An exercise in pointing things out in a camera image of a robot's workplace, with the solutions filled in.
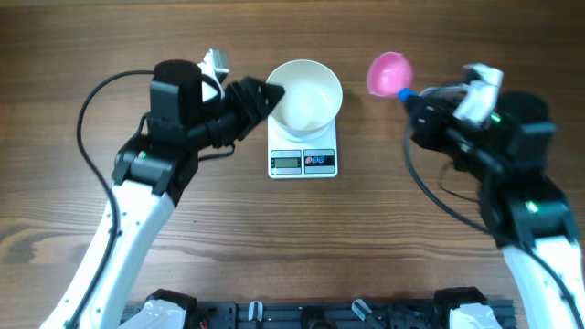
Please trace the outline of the pink scoop blue handle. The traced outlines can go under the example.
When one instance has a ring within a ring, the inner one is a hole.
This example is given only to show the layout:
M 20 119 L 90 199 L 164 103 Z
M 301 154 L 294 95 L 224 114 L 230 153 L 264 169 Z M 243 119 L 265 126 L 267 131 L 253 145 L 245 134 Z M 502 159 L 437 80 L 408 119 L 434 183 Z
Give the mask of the pink scoop blue handle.
M 416 92 L 410 87 L 414 71 L 409 60 L 398 52 L 386 52 L 371 63 L 366 77 L 369 94 L 404 102 Z

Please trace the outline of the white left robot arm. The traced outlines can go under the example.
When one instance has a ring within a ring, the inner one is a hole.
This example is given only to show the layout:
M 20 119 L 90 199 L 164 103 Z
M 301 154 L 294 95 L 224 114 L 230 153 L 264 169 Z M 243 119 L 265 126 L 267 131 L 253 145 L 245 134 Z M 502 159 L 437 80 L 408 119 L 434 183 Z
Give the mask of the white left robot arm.
M 148 250 L 207 158 L 235 151 L 266 120 L 284 87 L 251 77 L 222 86 L 224 73 L 181 59 L 149 71 L 150 110 L 115 156 L 108 198 L 96 233 L 45 328 L 115 328 Z

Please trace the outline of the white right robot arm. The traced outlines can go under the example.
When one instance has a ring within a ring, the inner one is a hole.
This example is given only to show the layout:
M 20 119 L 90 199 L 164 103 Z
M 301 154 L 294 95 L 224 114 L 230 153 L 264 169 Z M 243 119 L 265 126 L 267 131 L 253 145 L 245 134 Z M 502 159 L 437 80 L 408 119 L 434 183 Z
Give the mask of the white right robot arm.
M 477 127 L 455 118 L 456 104 L 425 95 L 399 93 L 409 116 L 403 150 L 410 144 L 446 154 L 457 171 L 480 183 L 482 225 L 457 213 L 409 170 L 423 193 L 448 215 L 491 236 L 505 255 L 529 324 L 581 328 L 584 287 L 577 220 L 562 190 L 547 176 L 548 148 L 556 125 L 547 104 L 524 91 L 505 92 Z

